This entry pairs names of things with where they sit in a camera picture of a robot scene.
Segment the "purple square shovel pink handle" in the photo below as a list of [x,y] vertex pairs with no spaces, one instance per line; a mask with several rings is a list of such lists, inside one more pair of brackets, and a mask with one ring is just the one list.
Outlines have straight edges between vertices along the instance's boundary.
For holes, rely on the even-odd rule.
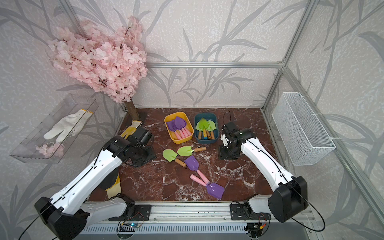
[[216,184],[216,183],[209,183],[206,184],[203,180],[200,178],[196,177],[195,175],[190,175],[190,179],[193,180],[194,182],[204,186],[207,189],[207,193],[214,197],[217,198],[218,200],[221,200],[223,197],[223,194],[225,192],[225,188]]
[[185,138],[185,134],[184,132],[180,129],[180,127],[178,127],[178,125],[176,124],[176,120],[172,120],[172,125],[175,129],[176,132],[178,132],[178,134],[180,135],[181,139]]
[[197,159],[194,156],[189,156],[185,160],[185,163],[191,171],[195,171],[198,173],[198,175],[202,178],[202,180],[205,182],[205,184],[211,183],[208,180],[208,178],[199,170],[199,162],[197,161]]

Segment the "green trowel yellow handle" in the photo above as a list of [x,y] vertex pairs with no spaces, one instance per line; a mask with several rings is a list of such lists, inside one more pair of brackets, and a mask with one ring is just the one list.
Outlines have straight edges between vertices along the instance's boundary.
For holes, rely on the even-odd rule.
[[209,124],[208,124],[208,121],[204,118],[201,118],[199,123],[198,123],[198,126],[201,130],[201,132],[203,133],[203,139],[204,140],[207,140],[208,137],[209,137],[209,134],[208,134],[208,127],[209,127]]

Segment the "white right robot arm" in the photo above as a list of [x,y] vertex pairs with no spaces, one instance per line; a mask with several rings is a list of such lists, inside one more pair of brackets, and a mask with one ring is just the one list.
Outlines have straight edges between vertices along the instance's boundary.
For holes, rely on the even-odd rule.
[[273,193],[245,201],[253,213],[270,214],[284,223],[308,207],[308,184],[282,167],[262,146],[250,129],[239,130],[234,122],[222,126],[219,157],[224,160],[247,156],[263,174]]

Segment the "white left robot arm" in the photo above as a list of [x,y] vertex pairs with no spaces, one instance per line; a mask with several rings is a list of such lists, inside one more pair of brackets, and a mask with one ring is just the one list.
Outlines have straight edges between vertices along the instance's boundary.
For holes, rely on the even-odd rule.
[[104,220],[126,221],[138,215],[135,201],[117,194],[111,200],[87,204],[86,199],[99,185],[111,181],[122,164],[141,167],[156,154],[148,143],[153,134],[143,127],[123,138],[115,136],[103,145],[96,158],[67,186],[50,198],[35,203],[42,222],[59,240],[72,240],[84,228]]

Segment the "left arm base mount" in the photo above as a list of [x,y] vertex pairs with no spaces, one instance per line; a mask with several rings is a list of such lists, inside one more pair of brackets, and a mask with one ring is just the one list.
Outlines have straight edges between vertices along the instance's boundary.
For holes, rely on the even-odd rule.
[[148,221],[150,218],[151,205],[137,205],[136,202],[126,195],[118,194],[109,200],[123,200],[127,207],[123,214],[118,217],[109,218],[109,221]]

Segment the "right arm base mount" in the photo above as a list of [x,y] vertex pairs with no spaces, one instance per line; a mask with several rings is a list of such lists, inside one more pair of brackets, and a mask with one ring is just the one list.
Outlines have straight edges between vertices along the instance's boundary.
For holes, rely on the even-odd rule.
[[230,204],[231,220],[258,220],[269,221],[272,218],[270,208],[268,206],[268,198],[270,195],[256,195],[243,202],[232,201]]

